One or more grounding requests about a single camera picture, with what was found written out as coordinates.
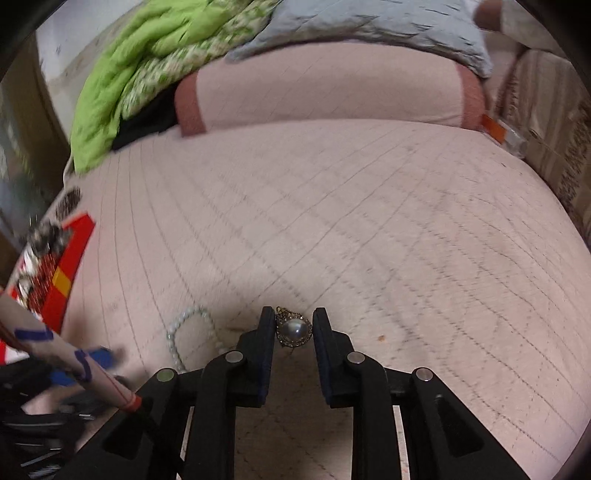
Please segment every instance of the light blue pillow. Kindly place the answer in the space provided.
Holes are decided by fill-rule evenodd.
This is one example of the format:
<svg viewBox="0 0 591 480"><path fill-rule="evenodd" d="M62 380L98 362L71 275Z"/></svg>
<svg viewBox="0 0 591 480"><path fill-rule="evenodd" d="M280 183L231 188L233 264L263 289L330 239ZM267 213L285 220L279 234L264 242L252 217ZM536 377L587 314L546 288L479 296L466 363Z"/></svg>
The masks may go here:
<svg viewBox="0 0 591 480"><path fill-rule="evenodd" d="M480 77L492 73L484 39L464 0L283 0L269 25L228 54L241 60L291 43L357 39L449 57Z"/></svg>

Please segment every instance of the pillow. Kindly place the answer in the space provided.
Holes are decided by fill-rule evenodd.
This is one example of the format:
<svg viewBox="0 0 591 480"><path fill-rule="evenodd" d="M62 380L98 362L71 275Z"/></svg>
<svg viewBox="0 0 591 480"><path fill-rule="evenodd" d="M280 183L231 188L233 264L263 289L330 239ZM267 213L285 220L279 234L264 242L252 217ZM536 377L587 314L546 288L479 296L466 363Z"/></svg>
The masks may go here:
<svg viewBox="0 0 591 480"><path fill-rule="evenodd" d="M430 51L481 77L492 65L464 0L283 0L269 25L231 59L289 43L357 39Z"/></svg>
<svg viewBox="0 0 591 480"><path fill-rule="evenodd" d="M214 61L175 96L184 135L312 118L375 118L475 129L478 77L411 48L336 42L297 45L240 63Z"/></svg>

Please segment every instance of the pink quilted mattress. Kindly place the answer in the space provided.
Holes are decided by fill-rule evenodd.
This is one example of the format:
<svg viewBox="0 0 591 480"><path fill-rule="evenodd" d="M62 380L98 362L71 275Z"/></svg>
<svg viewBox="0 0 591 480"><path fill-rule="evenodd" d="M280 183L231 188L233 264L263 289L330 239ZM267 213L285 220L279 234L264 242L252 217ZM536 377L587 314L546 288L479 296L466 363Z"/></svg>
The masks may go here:
<svg viewBox="0 0 591 480"><path fill-rule="evenodd" d="M226 346L265 305L311 316L384 365L427 366L526 473L547 480L590 419L591 257L542 180L482 134L387 120L279 122L137 142L69 184L97 226L64 336L172 366L194 303ZM197 319L189 368L217 353ZM277 349L240 411L236 478L345 480L351 415L324 405L313 346Z"/></svg>

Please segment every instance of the black cloth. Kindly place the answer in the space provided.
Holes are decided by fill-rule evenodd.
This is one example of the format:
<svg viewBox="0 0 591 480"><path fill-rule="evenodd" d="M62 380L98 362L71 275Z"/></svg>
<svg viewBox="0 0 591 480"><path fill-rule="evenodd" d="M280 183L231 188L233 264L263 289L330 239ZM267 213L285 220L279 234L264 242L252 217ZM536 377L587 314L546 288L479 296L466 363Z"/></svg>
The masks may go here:
<svg viewBox="0 0 591 480"><path fill-rule="evenodd" d="M160 92L137 115L128 120L122 120L119 124L119 133L117 133L111 145L111 150L117 151L142 137L164 132L177 125L174 92L176 92L179 83L173 83Z"/></svg>

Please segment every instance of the green floral blanket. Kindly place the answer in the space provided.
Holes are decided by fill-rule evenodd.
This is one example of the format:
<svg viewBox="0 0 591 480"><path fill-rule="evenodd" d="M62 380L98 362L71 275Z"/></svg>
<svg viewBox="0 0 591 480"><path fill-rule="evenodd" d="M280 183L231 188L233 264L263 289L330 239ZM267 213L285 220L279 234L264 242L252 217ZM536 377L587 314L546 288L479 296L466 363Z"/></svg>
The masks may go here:
<svg viewBox="0 0 591 480"><path fill-rule="evenodd" d="M78 98L70 143L77 172L100 164L121 117L253 39L280 0L150 0L103 52Z"/></svg>

